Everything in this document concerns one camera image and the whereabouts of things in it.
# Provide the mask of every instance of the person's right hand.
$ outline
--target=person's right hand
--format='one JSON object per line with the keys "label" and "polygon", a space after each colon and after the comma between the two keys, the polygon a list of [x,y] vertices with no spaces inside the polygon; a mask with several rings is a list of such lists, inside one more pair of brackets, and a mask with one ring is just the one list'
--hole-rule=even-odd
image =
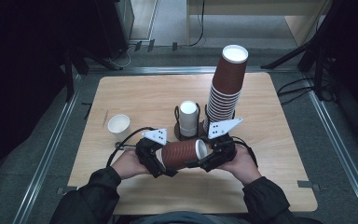
{"label": "person's right hand", "polygon": [[245,186],[260,178],[261,174],[246,147],[236,145],[235,149],[237,155],[234,160],[220,165],[217,169],[229,171]]}
{"label": "person's right hand", "polygon": [[146,167],[139,162],[135,149],[125,150],[112,164],[112,167],[122,180],[136,175],[149,174]]}

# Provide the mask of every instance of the metal bar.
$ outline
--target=metal bar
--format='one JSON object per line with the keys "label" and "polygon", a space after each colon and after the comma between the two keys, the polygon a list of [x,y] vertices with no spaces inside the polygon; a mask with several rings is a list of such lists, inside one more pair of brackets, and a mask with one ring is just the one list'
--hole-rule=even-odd
{"label": "metal bar", "polygon": [[[311,86],[311,81],[308,81],[306,86]],[[339,161],[341,162],[342,167],[344,168],[345,173],[348,176],[348,179],[351,182],[353,190],[358,198],[358,168],[351,157],[351,153],[345,147],[345,144],[342,142],[342,139],[334,125],[333,121],[330,118],[330,115],[324,105],[324,102],[319,101],[318,97],[314,92],[310,92],[310,99],[316,111],[324,125],[324,128],[327,131],[327,134],[330,138],[330,141],[333,144],[334,150],[337,153]]]}
{"label": "metal bar", "polygon": [[[80,75],[76,76],[76,83],[80,82]],[[65,129],[66,123],[68,122],[69,116],[71,115],[72,109],[76,102],[78,96],[78,91],[75,91],[74,96],[69,102],[65,104],[65,107],[62,110],[60,118],[57,122],[56,127],[54,128],[53,134],[48,141],[45,152],[43,153],[42,159],[37,166],[37,169],[34,173],[34,176],[29,184],[25,196],[21,202],[20,208],[17,211],[17,215],[13,220],[13,224],[17,223],[26,223],[28,216],[31,213],[32,208],[34,207],[34,202],[39,193],[39,190],[42,187],[43,181],[45,180],[48,168],[51,164],[54,153],[57,149],[57,145],[60,142],[63,130]]]}
{"label": "metal bar", "polygon": [[[213,74],[215,66],[179,66],[179,67],[133,67],[119,71],[106,71],[106,68],[94,68],[91,73],[103,73],[105,76],[154,76],[154,75],[196,75],[196,74]],[[298,73],[293,66],[281,66],[274,70],[261,69],[259,66],[247,66],[246,72],[280,72],[280,73]]]}

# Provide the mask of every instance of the black sleeve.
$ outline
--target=black sleeve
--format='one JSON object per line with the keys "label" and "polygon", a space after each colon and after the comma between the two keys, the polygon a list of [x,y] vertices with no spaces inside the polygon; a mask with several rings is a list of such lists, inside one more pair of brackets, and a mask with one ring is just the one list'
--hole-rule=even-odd
{"label": "black sleeve", "polygon": [[107,223],[119,199],[120,183],[112,167],[94,172],[86,186],[62,197],[50,223]]}
{"label": "black sleeve", "polygon": [[283,190],[264,176],[243,188],[243,193],[252,223],[297,223]]}

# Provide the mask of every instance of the wooden tabletop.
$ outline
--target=wooden tabletop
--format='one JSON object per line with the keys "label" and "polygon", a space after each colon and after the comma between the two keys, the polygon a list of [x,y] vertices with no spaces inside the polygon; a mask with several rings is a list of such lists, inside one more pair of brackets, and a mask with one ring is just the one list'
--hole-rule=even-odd
{"label": "wooden tabletop", "polygon": [[[117,139],[107,122],[117,114],[131,119],[131,130],[167,128],[174,135],[174,108],[185,100],[201,107],[205,118],[213,74],[104,77],[95,95],[68,186],[87,184],[91,173],[104,168]],[[236,118],[244,121],[229,134],[238,136],[254,150],[262,175],[278,184],[291,204],[291,211],[314,211],[312,189],[300,188],[308,181],[282,107],[269,74],[246,73],[236,106]],[[136,134],[129,144],[141,139]],[[138,175],[118,187],[121,196],[117,215],[159,214],[171,211],[211,213],[246,212],[241,183],[230,173],[200,168],[183,169],[174,177]]]}

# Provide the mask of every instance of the cylindrical container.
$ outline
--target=cylindrical container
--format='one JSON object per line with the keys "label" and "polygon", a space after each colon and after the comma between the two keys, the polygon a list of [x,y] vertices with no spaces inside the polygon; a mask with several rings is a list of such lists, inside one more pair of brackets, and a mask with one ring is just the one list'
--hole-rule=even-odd
{"label": "cylindrical container", "polygon": [[123,141],[131,134],[130,122],[127,115],[116,115],[107,123],[107,129],[115,135],[118,141]]}
{"label": "cylindrical container", "polygon": [[242,88],[248,51],[238,45],[223,48],[222,56],[213,75],[213,86],[223,94],[235,94]]}
{"label": "cylindrical container", "polygon": [[174,142],[162,148],[161,162],[166,168],[180,170],[186,168],[186,161],[203,159],[207,153],[207,147],[200,139]]}
{"label": "cylindrical container", "polygon": [[192,101],[183,101],[179,106],[179,127],[183,136],[191,137],[197,133],[199,110]]}
{"label": "cylindrical container", "polygon": [[241,95],[248,51],[238,45],[223,48],[222,56],[213,75],[208,109],[203,129],[207,133],[210,122],[232,119]]}

